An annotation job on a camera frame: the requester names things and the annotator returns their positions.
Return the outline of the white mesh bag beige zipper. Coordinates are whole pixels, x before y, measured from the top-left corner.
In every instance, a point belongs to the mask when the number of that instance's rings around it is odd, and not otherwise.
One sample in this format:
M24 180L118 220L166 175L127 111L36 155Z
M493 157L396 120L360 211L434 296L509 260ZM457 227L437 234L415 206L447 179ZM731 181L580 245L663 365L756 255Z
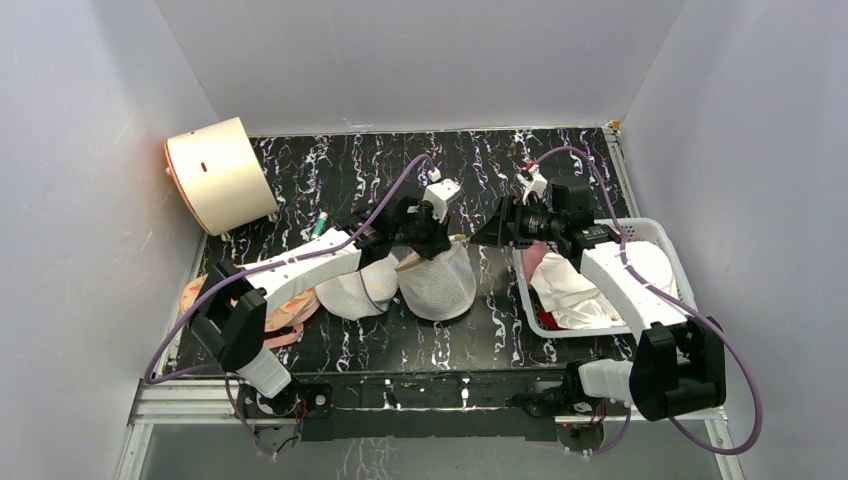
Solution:
M411 252L395 267L399 289L419 318L443 322L465 314L473 305L477 281L467 252L467 237L449 237L447 251L427 260Z

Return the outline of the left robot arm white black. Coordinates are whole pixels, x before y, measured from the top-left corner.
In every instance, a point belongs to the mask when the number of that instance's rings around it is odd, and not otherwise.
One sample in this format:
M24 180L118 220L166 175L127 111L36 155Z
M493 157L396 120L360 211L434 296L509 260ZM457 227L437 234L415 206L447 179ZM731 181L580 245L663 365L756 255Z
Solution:
M297 407L299 391L265 344L266 318L295 296L386 258L396 246L428 260L448 250L448 206L455 197L427 188L420 199L390 201L388 211L357 212L341 227L265 263L220 262L188 309L187 325L223 372L246 380L271 414L286 416Z

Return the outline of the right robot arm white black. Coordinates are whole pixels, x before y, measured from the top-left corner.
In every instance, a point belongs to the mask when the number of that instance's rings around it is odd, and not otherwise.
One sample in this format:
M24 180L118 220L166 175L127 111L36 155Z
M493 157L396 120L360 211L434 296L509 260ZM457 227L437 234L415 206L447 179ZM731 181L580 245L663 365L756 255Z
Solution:
M599 288L637 341L631 361L571 364L562 387L565 405L590 413L603 398L634 405L649 421L722 405L726 399L723 344L713 322L700 324L677 300L665 300L627 271L620 227L598 224L592 191L577 179L551 184L541 195L501 198L496 213L472 236L476 245L526 249L546 242Z

